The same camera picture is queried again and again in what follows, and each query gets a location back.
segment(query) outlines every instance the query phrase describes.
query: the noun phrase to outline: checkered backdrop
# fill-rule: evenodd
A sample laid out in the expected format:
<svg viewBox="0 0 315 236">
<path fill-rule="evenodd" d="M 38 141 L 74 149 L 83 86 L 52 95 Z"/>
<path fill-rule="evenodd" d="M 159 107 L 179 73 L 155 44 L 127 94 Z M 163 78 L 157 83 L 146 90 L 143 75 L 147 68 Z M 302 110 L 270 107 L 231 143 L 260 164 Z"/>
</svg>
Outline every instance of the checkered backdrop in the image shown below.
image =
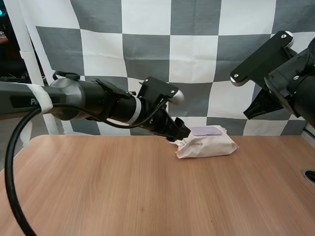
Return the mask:
<svg viewBox="0 0 315 236">
<path fill-rule="evenodd" d="M 314 0 L 24 0 L 53 70 L 103 78 L 138 91 L 148 76 L 179 87 L 172 117 L 188 127 L 218 124 L 229 135 L 299 135 L 305 121 L 286 110 L 247 120 L 260 91 L 230 82 L 230 71 L 280 30 L 293 33 L 297 52 L 315 37 Z M 73 131 L 149 135 L 85 119 Z"/>
</svg>

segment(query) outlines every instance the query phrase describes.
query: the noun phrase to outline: cable hole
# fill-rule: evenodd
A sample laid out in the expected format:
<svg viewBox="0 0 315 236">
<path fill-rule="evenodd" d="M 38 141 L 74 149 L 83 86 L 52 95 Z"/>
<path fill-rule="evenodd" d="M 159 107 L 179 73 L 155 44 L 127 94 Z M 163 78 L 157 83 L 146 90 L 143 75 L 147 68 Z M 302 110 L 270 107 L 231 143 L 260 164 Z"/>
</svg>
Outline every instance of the cable hole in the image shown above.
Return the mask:
<svg viewBox="0 0 315 236">
<path fill-rule="evenodd" d="M 308 182 L 315 185 L 315 170 L 302 170 L 302 174 Z"/>
</svg>

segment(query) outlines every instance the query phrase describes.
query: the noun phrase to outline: table surface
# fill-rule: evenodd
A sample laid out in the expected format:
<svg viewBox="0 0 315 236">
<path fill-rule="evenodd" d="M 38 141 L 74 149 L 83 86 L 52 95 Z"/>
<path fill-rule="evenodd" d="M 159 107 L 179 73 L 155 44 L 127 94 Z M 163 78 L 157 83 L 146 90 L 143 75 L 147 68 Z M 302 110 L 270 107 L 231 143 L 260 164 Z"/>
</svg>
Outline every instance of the table surface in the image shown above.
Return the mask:
<svg viewBox="0 0 315 236">
<path fill-rule="evenodd" d="M 153 136 L 39 136 L 14 160 L 38 236 L 309 236 L 315 150 L 298 136 L 232 137 L 228 156 L 178 159 Z M 0 173 L 0 235 L 21 236 Z"/>
<path fill-rule="evenodd" d="M 8 40 L 8 38 L 7 37 L 4 37 L 4 38 L 0 38 L 0 44 L 2 44 L 2 43 L 6 43 L 6 42 L 8 42 L 9 40 Z"/>
</svg>

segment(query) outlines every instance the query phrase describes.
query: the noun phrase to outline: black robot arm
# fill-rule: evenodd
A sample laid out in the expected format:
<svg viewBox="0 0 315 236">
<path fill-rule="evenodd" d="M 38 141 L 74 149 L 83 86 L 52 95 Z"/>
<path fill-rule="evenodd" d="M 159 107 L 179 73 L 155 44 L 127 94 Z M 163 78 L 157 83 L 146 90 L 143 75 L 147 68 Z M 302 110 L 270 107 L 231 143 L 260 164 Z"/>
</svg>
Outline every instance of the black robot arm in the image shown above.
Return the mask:
<svg viewBox="0 0 315 236">
<path fill-rule="evenodd" d="M 297 54 L 293 35 L 280 31 L 231 72 L 231 81 L 242 86 L 254 81 L 262 90 L 244 111 L 248 119 L 286 108 L 315 127 L 315 38 Z"/>
<path fill-rule="evenodd" d="M 73 108 L 57 106 L 69 104 L 89 110 L 102 117 L 101 121 L 115 127 L 140 126 L 170 141 L 181 140 L 190 133 L 181 119 L 173 121 L 165 110 L 168 101 L 174 104 L 183 102 L 182 92 L 155 78 L 148 78 L 142 83 L 137 97 L 134 96 L 135 92 L 126 92 L 107 81 L 97 78 L 92 82 L 80 81 L 79 76 L 73 74 L 66 74 L 65 78 L 57 79 L 43 89 L 56 106 L 47 113 L 61 120 L 95 119 Z M 25 84 L 0 82 L 0 100 L 0 120 L 24 117 L 39 107 L 33 92 Z M 130 125 L 118 125 L 108 121 L 108 118 Z"/>
</svg>

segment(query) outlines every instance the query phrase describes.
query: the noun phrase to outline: white square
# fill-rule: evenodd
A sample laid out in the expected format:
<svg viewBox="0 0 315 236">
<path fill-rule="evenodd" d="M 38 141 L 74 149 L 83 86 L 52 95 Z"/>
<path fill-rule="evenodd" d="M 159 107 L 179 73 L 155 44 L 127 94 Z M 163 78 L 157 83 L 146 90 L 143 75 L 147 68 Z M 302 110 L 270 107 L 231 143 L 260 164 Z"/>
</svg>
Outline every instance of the white square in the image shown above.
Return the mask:
<svg viewBox="0 0 315 236">
<path fill-rule="evenodd" d="M 123 35 L 81 29 L 84 74 L 127 77 Z"/>
<path fill-rule="evenodd" d="M 315 38 L 315 32 L 293 33 L 294 43 L 291 49 L 300 53 L 308 47 L 313 38 Z"/>
<path fill-rule="evenodd" d="M 169 81 L 213 82 L 217 49 L 218 36 L 171 35 Z"/>
<path fill-rule="evenodd" d="M 121 124 L 121 125 L 128 125 L 116 120 L 108 119 L 110 122 Z M 108 124 L 105 124 L 103 122 L 97 122 L 99 132 L 101 135 L 130 135 L 130 129 L 119 129 L 112 127 Z"/>
<path fill-rule="evenodd" d="M 230 81 L 214 82 L 210 91 L 208 117 L 246 119 L 243 112 L 252 102 L 255 83 L 248 81 L 241 87 Z"/>
<path fill-rule="evenodd" d="M 303 117 L 299 117 L 299 118 L 298 118 L 298 117 L 296 117 L 295 115 L 292 114 L 292 115 L 290 116 L 289 120 L 305 120 L 305 119 L 304 119 Z"/>
<path fill-rule="evenodd" d="M 122 0 L 123 33 L 170 35 L 171 0 Z"/>
<path fill-rule="evenodd" d="M 206 117 L 179 117 L 185 123 L 185 126 L 188 128 L 191 127 L 199 127 L 199 126 L 206 126 L 207 125 L 207 118 Z"/>
<path fill-rule="evenodd" d="M 287 120 L 259 120 L 246 121 L 243 135 L 281 135 Z"/>
<path fill-rule="evenodd" d="M 142 86 L 143 80 L 138 80 L 138 79 L 134 79 L 134 78 L 129 78 L 128 77 L 128 91 L 135 91 L 138 95 L 140 88 Z"/>
<path fill-rule="evenodd" d="M 19 1 L 35 26 L 79 29 L 79 22 L 70 0 Z"/>
<path fill-rule="evenodd" d="M 219 35 L 270 34 L 276 0 L 222 0 Z"/>
</svg>

